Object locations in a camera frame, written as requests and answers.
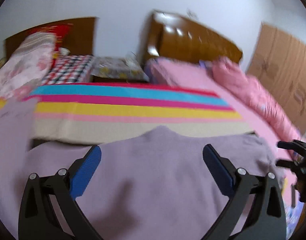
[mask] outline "pink stripe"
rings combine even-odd
[[[214,106],[187,102],[166,101],[146,98],[125,98],[106,96],[83,96],[83,95],[34,95],[27,98],[38,97],[42,102],[78,102],[83,104],[104,104],[124,106],[159,106],[159,107],[180,107],[180,108],[201,108],[212,110],[234,111],[229,106]]]
[[[138,117],[138,116],[104,116],[104,115],[75,115],[35,113],[37,119],[68,119],[83,122],[123,122],[123,123],[207,123],[207,122],[238,122],[242,119],[203,119],[203,118],[164,118],[164,117]]]

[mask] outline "white wall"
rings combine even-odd
[[[306,18],[283,8],[276,8],[272,24],[306,44]]]
[[[270,24],[306,44],[306,8],[300,0],[272,0],[275,10]]]
[[[152,9],[199,20],[233,40],[243,50],[246,69],[257,42],[261,22],[271,22],[271,0],[6,0],[0,8],[0,58],[3,40],[24,29],[61,19],[100,18],[95,42],[98,56],[124,56],[137,51],[139,34]]]

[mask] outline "floral pillow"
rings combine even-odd
[[[55,61],[60,55],[60,47],[63,43],[64,37],[69,33],[71,30],[72,24],[59,24],[54,26],[48,26],[48,27],[40,27],[40,28],[34,28],[30,30],[29,34],[33,34],[36,32],[41,33],[54,33],[56,36],[56,43],[55,43],[55,49],[53,54],[53,62],[51,68],[55,66]]]
[[[0,69],[0,97],[17,99],[40,85],[51,68],[56,38],[53,33],[28,36]]]

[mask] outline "checkered pillow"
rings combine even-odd
[[[43,78],[42,85],[87,82],[95,59],[91,55],[60,57]]]

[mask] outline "pink pillow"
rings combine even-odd
[[[150,60],[148,66],[159,84],[178,86],[185,83],[188,87],[208,89],[205,82],[206,70],[199,64],[157,58]]]

